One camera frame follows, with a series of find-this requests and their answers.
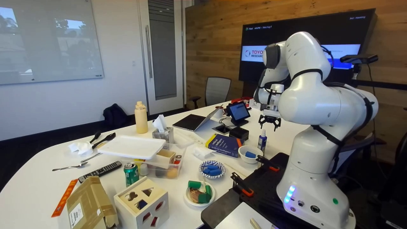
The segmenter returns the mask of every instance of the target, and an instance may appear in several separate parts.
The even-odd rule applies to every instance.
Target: black box
[[[229,131],[229,137],[247,140],[249,139],[249,131],[241,127],[235,127]]]

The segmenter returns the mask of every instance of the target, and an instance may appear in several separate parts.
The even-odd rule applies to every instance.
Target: black bag
[[[103,116],[106,124],[114,128],[123,127],[128,119],[126,113],[116,103],[103,110]]]

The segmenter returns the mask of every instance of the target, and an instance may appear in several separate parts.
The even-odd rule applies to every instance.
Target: yellow bottle
[[[147,133],[149,130],[147,124],[147,109],[141,101],[137,101],[136,109],[134,110],[134,116],[136,117],[136,131],[139,134]]]

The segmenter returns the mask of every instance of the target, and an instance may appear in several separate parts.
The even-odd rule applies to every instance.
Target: clear plastic bin
[[[123,164],[127,162],[134,162],[138,166],[138,171],[140,176],[142,176],[141,165],[147,164],[147,177],[158,177],[158,178],[167,178],[167,179],[176,179],[178,178],[179,172],[181,171],[182,163],[184,161],[186,146],[178,144],[169,144],[165,145],[168,147],[169,151],[175,152],[175,157],[181,155],[181,161],[179,164],[176,164],[175,159],[173,163],[157,163],[157,160],[153,157],[151,160],[140,160],[132,158],[123,158],[121,161]]]

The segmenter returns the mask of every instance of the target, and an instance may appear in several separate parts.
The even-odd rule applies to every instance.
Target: gray chair
[[[228,78],[208,77],[205,88],[205,106],[225,102],[228,97],[230,83],[231,80]],[[195,109],[198,108],[197,101],[200,98],[200,96],[193,96],[189,98],[189,101],[194,102]]]

